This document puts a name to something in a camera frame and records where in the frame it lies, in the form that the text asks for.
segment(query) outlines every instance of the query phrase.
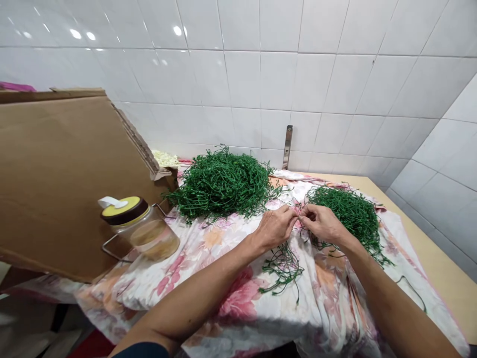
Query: beige table surface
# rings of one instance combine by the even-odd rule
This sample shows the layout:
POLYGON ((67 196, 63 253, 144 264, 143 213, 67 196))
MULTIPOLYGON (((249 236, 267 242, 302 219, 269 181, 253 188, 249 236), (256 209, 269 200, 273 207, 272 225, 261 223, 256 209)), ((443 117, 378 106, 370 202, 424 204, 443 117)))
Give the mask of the beige table surface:
POLYGON ((477 345, 477 284, 472 281, 429 237, 409 219, 369 178, 302 173, 329 181, 347 181, 374 196, 401 216, 409 240, 419 256, 429 281, 456 319, 469 344, 477 345))

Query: plastic jar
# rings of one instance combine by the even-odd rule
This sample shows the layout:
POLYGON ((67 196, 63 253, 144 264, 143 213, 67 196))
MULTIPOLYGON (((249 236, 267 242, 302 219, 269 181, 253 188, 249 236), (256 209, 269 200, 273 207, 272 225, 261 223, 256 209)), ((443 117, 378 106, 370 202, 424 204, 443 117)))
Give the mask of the plastic jar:
POLYGON ((139 196, 121 200, 111 197, 99 202, 110 203, 101 213, 114 233, 128 240, 136 250, 148 259, 167 259, 179 247, 180 240, 164 222, 158 211, 139 196))

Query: cardboard box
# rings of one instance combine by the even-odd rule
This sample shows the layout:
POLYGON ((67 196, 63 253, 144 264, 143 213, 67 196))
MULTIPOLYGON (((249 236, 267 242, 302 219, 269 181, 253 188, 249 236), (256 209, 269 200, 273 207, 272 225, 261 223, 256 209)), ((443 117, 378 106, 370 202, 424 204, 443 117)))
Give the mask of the cardboard box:
POLYGON ((0 92, 0 153, 0 261, 75 281, 117 263, 101 251, 112 232, 98 199, 153 204, 175 189, 102 89, 0 92))

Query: left hand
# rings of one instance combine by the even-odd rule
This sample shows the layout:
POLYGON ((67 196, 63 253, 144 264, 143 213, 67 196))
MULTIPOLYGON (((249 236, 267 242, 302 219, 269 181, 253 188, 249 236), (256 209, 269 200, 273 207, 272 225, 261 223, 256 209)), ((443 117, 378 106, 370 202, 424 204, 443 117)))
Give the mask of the left hand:
POLYGON ((286 204, 266 211, 258 228, 249 235, 251 242, 261 254, 274 249, 288 240, 297 219, 298 214, 286 204))

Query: yellow lid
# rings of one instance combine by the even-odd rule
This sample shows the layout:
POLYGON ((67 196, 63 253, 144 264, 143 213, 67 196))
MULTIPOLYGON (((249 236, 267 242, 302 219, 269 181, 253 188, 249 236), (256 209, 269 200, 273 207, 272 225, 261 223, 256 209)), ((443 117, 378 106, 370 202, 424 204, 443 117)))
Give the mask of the yellow lid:
POLYGON ((129 196, 120 201, 126 201, 127 205, 117 208, 109 205, 101 213, 101 218, 109 225, 122 225, 142 216, 148 209, 148 203, 139 196, 129 196))

